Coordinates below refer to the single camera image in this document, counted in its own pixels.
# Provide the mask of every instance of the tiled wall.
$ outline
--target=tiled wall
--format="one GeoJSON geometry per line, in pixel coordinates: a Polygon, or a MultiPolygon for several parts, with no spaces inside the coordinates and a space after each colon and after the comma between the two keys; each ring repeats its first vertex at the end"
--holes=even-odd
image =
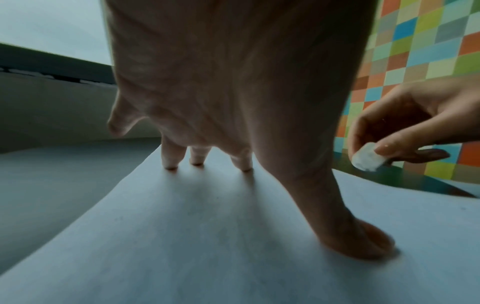
{"type": "MultiPolygon", "coordinates": [[[[480,72],[480,0],[380,1],[340,120],[335,151],[346,153],[345,137],[353,119],[396,85],[475,72],[480,72]]],[[[480,183],[480,142],[436,147],[451,157],[395,165],[428,176],[480,183]]]]}

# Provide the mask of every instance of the checkered pattern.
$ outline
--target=checkered pattern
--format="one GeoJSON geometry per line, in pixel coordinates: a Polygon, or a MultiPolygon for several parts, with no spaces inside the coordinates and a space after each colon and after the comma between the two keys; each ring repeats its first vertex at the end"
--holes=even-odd
{"type": "MultiPolygon", "coordinates": [[[[358,114],[404,82],[480,72],[480,0],[383,0],[356,82],[340,120],[334,149],[358,114]]],[[[480,143],[435,146],[451,157],[404,170],[480,183],[480,143]]]]}

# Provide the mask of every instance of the sheet of paper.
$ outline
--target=sheet of paper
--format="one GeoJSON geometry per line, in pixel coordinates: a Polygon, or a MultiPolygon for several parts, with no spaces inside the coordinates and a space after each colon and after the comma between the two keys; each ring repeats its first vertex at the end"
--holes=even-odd
{"type": "Polygon", "coordinates": [[[160,150],[47,245],[0,277],[0,303],[474,303],[480,201],[335,172],[346,204],[394,236],[384,263],[324,249],[254,162],[212,150],[162,169],[160,150]]]}

